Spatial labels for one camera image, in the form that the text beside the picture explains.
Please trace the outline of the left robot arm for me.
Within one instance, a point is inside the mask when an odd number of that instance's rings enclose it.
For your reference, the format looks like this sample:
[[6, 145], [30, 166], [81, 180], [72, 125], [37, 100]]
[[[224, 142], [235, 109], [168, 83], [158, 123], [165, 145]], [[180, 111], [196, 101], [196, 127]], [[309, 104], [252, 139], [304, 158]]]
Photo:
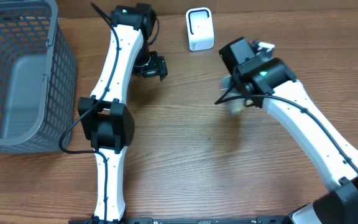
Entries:
[[88, 98], [80, 98], [78, 113], [97, 163], [98, 198], [88, 223], [123, 223], [126, 204], [123, 194], [124, 160], [132, 143], [135, 121], [127, 107], [132, 75], [168, 75], [163, 56], [149, 49], [159, 28], [150, 4], [117, 6], [109, 15], [96, 12], [111, 30], [108, 54], [97, 84]]

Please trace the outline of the cream snack bag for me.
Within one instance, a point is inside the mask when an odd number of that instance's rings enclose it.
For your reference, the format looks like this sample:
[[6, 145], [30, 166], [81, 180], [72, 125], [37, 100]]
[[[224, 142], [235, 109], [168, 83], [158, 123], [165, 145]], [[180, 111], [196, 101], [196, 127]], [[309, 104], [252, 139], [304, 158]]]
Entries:
[[[224, 77], [221, 82], [222, 92], [223, 93], [227, 92], [231, 86], [232, 86], [232, 78], [230, 76]], [[232, 88], [224, 98], [230, 98], [239, 95], [240, 93], [235, 88]], [[254, 103], [252, 100], [244, 100], [244, 99], [236, 99], [226, 102], [226, 108], [231, 116], [239, 115], [241, 111], [243, 111], [246, 107], [251, 107], [253, 105]]]

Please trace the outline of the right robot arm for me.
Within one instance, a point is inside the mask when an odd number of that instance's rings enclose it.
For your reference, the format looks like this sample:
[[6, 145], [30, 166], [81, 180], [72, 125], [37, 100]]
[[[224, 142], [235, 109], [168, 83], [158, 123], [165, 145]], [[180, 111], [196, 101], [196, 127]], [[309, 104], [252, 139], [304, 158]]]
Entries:
[[320, 112], [295, 72], [273, 56], [275, 46], [240, 37], [219, 50], [230, 76], [217, 104], [264, 109], [292, 136], [316, 168], [328, 193], [280, 223], [358, 223], [358, 150]]

